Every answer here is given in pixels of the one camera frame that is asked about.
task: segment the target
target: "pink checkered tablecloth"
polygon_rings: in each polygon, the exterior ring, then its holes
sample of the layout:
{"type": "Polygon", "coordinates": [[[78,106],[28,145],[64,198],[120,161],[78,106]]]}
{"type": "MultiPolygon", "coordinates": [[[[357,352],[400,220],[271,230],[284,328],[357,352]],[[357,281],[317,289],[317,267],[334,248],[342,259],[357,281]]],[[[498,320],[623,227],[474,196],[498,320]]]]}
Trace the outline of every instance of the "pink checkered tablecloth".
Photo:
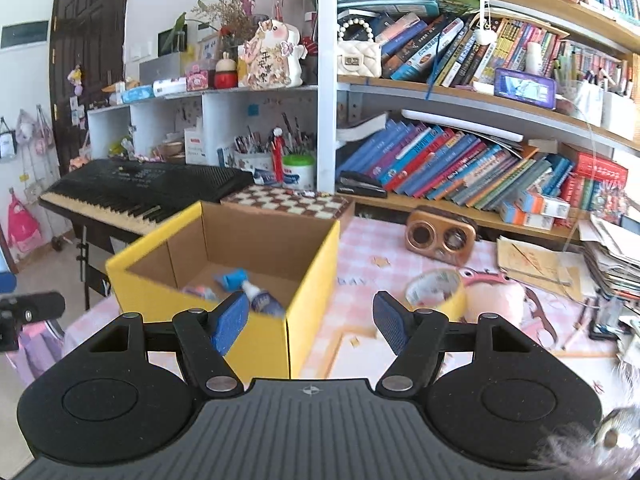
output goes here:
{"type": "MultiPolygon", "coordinates": [[[[466,267],[476,272],[497,272],[495,243],[477,242],[466,267]]],[[[375,332],[372,302],[377,291],[386,290],[401,299],[412,279],[424,272],[443,268],[453,267],[404,248],[403,225],[354,218],[340,238],[334,294],[301,377],[324,378],[327,375],[327,366],[332,362],[345,332],[375,332]]],[[[574,332],[573,325],[582,307],[567,298],[526,286],[538,298],[545,323],[540,315],[533,317],[530,309],[526,308],[520,327],[523,332],[559,356],[601,358],[616,354],[613,343],[592,341],[586,333],[580,334],[567,352],[560,351],[559,348],[574,332]],[[553,327],[555,337],[545,330],[545,324],[546,328],[553,327]]],[[[65,354],[119,315],[120,307],[114,296],[93,307],[66,332],[65,354]]],[[[150,360],[179,374],[172,355],[159,354],[150,360]]]]}

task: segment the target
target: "green lid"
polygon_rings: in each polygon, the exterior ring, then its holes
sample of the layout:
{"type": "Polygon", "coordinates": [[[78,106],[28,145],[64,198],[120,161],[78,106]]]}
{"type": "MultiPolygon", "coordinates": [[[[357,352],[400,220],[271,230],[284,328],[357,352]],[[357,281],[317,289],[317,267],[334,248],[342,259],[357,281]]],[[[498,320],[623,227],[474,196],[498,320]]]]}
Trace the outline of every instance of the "green lid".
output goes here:
{"type": "Polygon", "coordinates": [[[285,166],[312,166],[316,160],[311,155],[285,155],[282,163],[285,166]]]}

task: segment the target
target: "stapler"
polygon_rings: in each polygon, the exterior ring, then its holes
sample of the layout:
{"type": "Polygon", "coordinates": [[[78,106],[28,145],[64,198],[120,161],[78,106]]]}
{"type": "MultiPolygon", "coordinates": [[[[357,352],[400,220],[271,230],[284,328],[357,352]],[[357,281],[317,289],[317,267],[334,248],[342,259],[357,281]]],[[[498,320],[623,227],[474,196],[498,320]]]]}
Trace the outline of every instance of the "stapler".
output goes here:
{"type": "Polygon", "coordinates": [[[341,172],[336,182],[335,192],[346,195],[386,198],[386,189],[382,187],[382,184],[375,178],[357,171],[341,172]]]}

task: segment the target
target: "checkered board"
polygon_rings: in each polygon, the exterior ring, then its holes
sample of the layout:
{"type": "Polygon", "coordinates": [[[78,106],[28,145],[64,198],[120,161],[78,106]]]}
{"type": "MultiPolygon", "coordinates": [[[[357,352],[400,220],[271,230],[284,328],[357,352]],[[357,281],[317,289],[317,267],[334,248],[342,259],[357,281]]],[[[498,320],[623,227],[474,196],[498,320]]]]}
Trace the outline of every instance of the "checkered board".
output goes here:
{"type": "Polygon", "coordinates": [[[269,186],[250,186],[229,195],[222,203],[335,220],[351,205],[350,200],[338,196],[297,196],[289,189],[269,186]]]}

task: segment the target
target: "yellow tape roll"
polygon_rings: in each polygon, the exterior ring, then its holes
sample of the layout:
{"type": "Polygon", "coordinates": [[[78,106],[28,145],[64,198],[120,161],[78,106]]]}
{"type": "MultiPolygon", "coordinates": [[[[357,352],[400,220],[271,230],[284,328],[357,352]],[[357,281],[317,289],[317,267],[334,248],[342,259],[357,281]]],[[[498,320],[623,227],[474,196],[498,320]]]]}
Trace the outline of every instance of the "yellow tape roll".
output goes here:
{"type": "Polygon", "coordinates": [[[449,321],[459,321],[466,312],[466,291],[453,269],[432,270],[415,278],[404,293],[410,310],[432,308],[449,321]]]}

